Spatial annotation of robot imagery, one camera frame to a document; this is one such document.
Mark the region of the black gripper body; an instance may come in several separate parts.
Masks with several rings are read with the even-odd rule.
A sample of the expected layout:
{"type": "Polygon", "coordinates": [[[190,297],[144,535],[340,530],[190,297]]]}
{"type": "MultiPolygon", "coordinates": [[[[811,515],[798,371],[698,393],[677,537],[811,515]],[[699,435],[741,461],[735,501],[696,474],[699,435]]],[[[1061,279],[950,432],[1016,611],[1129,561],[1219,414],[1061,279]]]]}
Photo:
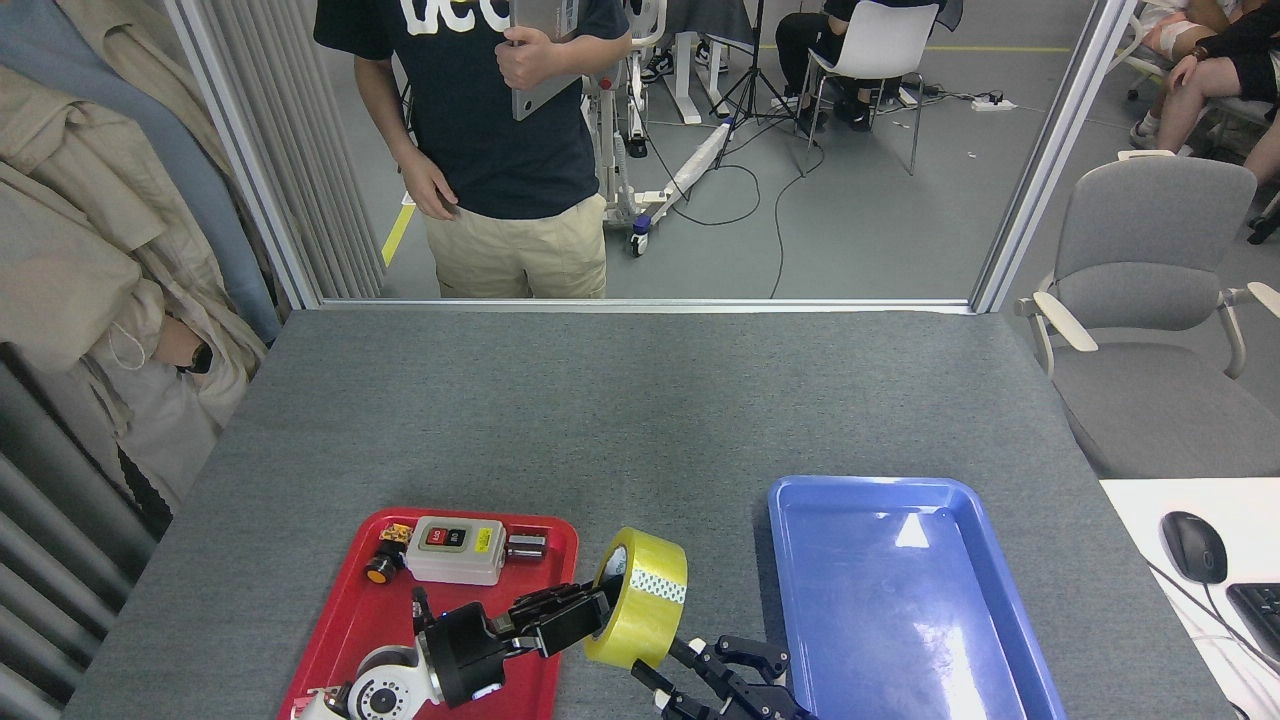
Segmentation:
{"type": "Polygon", "coordinates": [[[719,705],[707,705],[700,700],[687,700],[689,719],[817,719],[791,694],[765,694],[744,698],[730,697],[719,705]]]}
{"type": "Polygon", "coordinates": [[[449,707],[460,707],[506,684],[504,662],[515,633],[511,612],[488,618],[479,602],[440,616],[433,614],[429,603],[416,603],[416,634],[449,707]]]}

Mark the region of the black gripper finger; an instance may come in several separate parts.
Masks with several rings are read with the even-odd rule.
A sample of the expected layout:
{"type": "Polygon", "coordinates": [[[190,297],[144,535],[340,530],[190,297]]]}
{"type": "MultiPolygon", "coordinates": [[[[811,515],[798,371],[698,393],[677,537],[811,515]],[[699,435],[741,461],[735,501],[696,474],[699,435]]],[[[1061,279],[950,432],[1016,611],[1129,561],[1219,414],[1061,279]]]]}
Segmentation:
{"type": "Polygon", "coordinates": [[[654,694],[654,705],[663,719],[718,719],[712,707],[677,691],[675,684],[645,662],[634,662],[631,675],[654,694]]]}
{"type": "Polygon", "coordinates": [[[595,618],[595,626],[604,626],[611,615],[611,596],[593,583],[563,583],[520,596],[511,606],[516,626],[548,623],[558,612],[585,603],[595,618]]]}
{"type": "Polygon", "coordinates": [[[721,700],[737,703],[782,703],[792,698],[786,687],[788,671],[787,652],[774,644],[750,641],[736,635],[722,635],[708,643],[700,638],[676,638],[668,656],[694,670],[721,700]],[[755,669],[762,683],[750,683],[730,665],[755,669]]]}
{"type": "Polygon", "coordinates": [[[515,651],[536,651],[544,659],[599,633],[608,623],[608,600],[571,600],[543,603],[522,612],[515,635],[515,651]]]}

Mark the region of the person's hand with watch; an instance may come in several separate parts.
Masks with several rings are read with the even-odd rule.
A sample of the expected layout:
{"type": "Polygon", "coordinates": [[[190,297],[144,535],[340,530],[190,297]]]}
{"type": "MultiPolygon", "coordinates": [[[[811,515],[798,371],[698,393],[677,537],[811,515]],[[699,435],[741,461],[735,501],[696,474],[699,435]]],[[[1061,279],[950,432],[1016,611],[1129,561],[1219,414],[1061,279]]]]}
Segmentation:
{"type": "Polygon", "coordinates": [[[211,369],[214,352],[210,343],[186,323],[165,315],[154,356],[179,372],[205,375],[211,369]]]}

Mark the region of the standing person's right hand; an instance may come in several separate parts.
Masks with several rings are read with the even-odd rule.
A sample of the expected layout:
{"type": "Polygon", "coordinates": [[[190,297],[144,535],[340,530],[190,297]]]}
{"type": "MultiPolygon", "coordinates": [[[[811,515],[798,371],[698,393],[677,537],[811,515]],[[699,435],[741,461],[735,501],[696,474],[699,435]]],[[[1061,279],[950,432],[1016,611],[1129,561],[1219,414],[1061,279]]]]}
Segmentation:
{"type": "Polygon", "coordinates": [[[457,197],[442,169],[412,143],[393,155],[417,210],[435,220],[456,220],[457,197]]]}

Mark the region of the standing person's left hand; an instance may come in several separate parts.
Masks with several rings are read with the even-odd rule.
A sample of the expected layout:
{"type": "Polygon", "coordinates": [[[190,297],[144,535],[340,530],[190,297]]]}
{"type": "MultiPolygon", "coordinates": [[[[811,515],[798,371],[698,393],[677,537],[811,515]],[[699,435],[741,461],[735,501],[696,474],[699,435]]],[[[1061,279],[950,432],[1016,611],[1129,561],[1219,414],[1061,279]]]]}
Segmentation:
{"type": "Polygon", "coordinates": [[[511,88],[531,90],[553,77],[593,73],[579,67],[571,42],[553,42],[540,29],[516,26],[504,32],[504,38],[495,47],[495,56],[511,88]]]}

